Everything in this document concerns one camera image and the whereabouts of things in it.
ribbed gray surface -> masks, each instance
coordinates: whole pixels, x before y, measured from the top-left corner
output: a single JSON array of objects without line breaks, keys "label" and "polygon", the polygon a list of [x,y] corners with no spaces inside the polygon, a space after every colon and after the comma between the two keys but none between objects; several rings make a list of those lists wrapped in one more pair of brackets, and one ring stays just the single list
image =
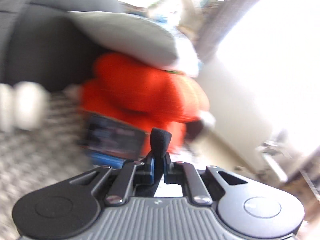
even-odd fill
[{"label": "ribbed gray surface", "polygon": [[185,197],[131,198],[107,208],[88,231],[69,240],[239,240],[223,228],[208,208]]}]

gray pillow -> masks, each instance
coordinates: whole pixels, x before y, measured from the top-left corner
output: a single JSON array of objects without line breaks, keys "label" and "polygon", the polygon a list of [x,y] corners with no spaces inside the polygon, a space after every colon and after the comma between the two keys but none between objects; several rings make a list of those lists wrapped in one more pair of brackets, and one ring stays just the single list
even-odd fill
[{"label": "gray pillow", "polygon": [[99,45],[156,68],[198,75],[198,58],[182,33],[153,20],[124,13],[69,12],[76,26]]}]

gray couch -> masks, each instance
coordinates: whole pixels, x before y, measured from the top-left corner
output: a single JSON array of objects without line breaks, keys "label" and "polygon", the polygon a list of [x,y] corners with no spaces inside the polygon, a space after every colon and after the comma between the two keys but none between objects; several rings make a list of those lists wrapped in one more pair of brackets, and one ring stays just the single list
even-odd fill
[{"label": "gray couch", "polygon": [[48,91],[92,76],[108,50],[93,43],[67,11],[121,12],[116,0],[0,0],[0,82],[37,82]]}]

white pillow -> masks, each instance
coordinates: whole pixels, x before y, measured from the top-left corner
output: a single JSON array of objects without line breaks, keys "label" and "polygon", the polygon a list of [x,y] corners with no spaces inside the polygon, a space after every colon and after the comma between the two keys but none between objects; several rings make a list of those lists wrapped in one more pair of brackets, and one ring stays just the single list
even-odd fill
[{"label": "white pillow", "polygon": [[38,83],[19,82],[14,85],[13,114],[16,126],[32,131],[41,127],[49,106],[49,93]]},{"label": "white pillow", "polygon": [[125,13],[69,12],[93,41],[153,67],[198,76],[198,57],[182,33],[151,19]]}]

orange plush toy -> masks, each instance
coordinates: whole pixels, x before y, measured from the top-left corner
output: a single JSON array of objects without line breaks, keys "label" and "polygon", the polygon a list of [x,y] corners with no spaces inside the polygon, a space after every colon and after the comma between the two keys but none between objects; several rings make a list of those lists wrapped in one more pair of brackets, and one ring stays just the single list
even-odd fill
[{"label": "orange plush toy", "polygon": [[[94,64],[96,78],[83,85],[85,111],[127,122],[149,134],[153,127],[169,131],[169,153],[183,143],[187,122],[209,109],[200,86],[184,75],[153,68],[121,53],[108,53]],[[150,151],[146,137],[141,156]]]}]

